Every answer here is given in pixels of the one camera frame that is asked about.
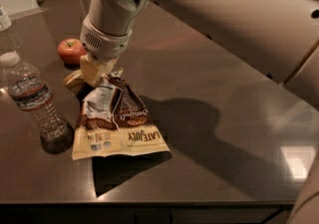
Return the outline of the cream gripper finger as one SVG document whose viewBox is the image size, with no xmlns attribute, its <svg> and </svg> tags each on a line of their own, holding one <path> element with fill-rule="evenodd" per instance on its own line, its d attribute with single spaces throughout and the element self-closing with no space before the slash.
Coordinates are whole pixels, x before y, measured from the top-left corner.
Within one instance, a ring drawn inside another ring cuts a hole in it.
<svg viewBox="0 0 319 224">
<path fill-rule="evenodd" d="M 108 75 L 114 68 L 114 66 L 116 65 L 118 61 L 118 58 L 115 58 L 115 59 L 112 59 L 112 60 L 109 60 L 107 62 L 103 62 L 103 65 L 104 65 L 104 73 L 106 75 Z"/>
<path fill-rule="evenodd" d="M 80 68 L 83 80 L 91 87 L 95 87 L 104 71 L 103 64 L 90 54 L 86 54 L 80 59 Z"/>
</svg>

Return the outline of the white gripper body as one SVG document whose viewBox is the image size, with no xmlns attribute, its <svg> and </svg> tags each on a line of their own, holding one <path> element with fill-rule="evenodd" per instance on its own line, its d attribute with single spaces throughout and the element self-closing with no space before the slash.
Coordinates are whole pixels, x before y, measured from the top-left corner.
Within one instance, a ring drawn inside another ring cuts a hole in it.
<svg viewBox="0 0 319 224">
<path fill-rule="evenodd" d="M 88 54 L 97 59 L 115 59 L 128 46 L 132 30 L 124 36 L 114 36 L 98 30 L 86 17 L 82 24 L 80 41 Z"/>
</svg>

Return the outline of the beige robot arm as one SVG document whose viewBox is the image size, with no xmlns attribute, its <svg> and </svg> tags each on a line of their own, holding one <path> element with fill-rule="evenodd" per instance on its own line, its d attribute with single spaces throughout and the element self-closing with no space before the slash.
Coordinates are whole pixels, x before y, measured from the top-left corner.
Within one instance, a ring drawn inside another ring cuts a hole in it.
<svg viewBox="0 0 319 224">
<path fill-rule="evenodd" d="M 80 39 L 104 64 L 154 3 L 319 110 L 319 3 L 312 0 L 92 0 Z"/>
</svg>

